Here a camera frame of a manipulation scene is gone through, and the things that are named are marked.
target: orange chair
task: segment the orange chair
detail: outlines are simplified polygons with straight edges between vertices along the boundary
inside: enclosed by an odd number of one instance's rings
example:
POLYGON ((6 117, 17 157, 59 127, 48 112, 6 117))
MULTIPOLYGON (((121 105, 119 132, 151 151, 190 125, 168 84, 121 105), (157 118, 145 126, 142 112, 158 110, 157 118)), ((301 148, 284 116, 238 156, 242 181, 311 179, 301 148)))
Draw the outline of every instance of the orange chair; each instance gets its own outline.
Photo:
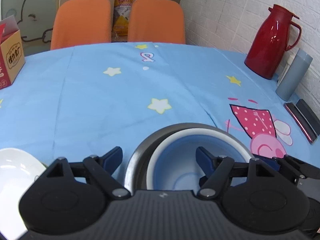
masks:
POLYGON ((186 44, 182 8, 170 0, 136 0, 130 14, 128 41, 186 44))
POLYGON ((51 50, 111 42, 109 0, 69 0, 59 8, 52 31, 51 50))

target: metal screw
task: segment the metal screw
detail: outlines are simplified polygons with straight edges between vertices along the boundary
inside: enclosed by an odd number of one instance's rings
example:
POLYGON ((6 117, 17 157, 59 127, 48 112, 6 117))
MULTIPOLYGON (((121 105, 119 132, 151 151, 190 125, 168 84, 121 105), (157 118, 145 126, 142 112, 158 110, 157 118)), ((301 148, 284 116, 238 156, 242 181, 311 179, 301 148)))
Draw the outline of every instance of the metal screw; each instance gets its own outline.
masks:
POLYGON ((216 191, 211 188, 204 188, 201 189, 199 193, 203 197, 213 197, 216 194, 216 191))
POLYGON ((113 195, 116 197, 125 197, 129 194, 125 188, 116 188, 112 191, 113 195))

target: star pattern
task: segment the star pattern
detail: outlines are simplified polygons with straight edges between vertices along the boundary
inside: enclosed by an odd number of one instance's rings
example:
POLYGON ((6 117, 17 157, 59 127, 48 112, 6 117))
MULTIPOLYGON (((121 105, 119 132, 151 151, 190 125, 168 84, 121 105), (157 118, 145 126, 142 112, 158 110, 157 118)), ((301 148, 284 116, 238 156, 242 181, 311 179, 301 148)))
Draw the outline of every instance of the star pattern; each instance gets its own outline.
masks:
POLYGON ((143 45, 137 45, 137 46, 135 46, 135 48, 137 48, 137 49, 147 49, 148 46, 146 44, 143 44, 143 45))
POLYGON ((169 110, 172 107, 169 105, 169 102, 167 99, 151 99, 151 104, 148 105, 148 108, 151 110, 156 110, 159 114, 163 114, 165 110, 169 110))
POLYGON ((237 84, 239 87, 241 87, 241 81, 240 80, 237 80, 234 76, 232 76, 232 77, 226 76, 226 77, 228 79, 230 79, 230 83, 237 84))
POLYGON ((109 67, 103 73, 109 75, 110 77, 113 77, 114 75, 121 74, 121 70, 119 67, 116 67, 116 68, 109 67))

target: pink polka dot pattern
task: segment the pink polka dot pattern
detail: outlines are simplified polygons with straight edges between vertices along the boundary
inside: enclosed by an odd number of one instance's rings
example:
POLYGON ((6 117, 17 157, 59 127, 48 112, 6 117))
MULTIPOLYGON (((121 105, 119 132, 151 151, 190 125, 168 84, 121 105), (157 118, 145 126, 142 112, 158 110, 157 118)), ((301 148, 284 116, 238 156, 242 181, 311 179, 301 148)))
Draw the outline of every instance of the pink polka dot pattern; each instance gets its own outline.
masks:
POLYGON ((276 137, 276 130, 268 110, 251 109, 236 105, 230 106, 234 116, 250 138, 259 133, 276 137))

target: red thermos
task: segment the red thermos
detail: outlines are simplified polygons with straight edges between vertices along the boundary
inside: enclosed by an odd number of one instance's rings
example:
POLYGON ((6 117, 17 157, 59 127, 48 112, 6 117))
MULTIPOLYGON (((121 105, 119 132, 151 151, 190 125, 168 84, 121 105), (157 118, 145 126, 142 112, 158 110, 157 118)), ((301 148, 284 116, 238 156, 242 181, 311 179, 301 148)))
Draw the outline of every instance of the red thermos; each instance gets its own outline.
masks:
POLYGON ((271 79, 285 51, 297 45, 301 37, 301 27, 292 22, 294 15, 287 9, 274 4, 269 7, 271 14, 264 21, 252 43, 244 63, 258 75, 271 79), (290 25, 299 29, 296 42, 288 46, 290 25))

